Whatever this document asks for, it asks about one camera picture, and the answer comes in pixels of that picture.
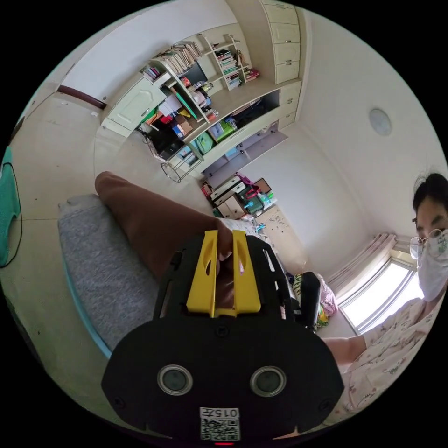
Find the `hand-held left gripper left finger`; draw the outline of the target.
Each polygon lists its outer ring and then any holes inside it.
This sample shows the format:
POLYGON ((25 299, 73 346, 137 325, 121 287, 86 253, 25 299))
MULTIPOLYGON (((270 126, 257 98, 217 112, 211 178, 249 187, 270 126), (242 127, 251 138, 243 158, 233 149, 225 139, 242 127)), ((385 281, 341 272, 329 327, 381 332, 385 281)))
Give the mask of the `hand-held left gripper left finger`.
POLYGON ((190 313, 215 316, 218 231, 204 233, 200 252, 186 302, 190 313))

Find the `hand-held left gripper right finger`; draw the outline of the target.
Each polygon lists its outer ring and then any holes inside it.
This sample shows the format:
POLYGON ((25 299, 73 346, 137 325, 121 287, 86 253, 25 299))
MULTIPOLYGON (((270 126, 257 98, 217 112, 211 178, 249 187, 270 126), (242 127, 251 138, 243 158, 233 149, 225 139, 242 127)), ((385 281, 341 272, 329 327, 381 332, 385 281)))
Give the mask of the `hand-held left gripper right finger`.
POLYGON ((232 231, 235 315, 255 314, 261 309, 249 245, 244 231, 232 231))

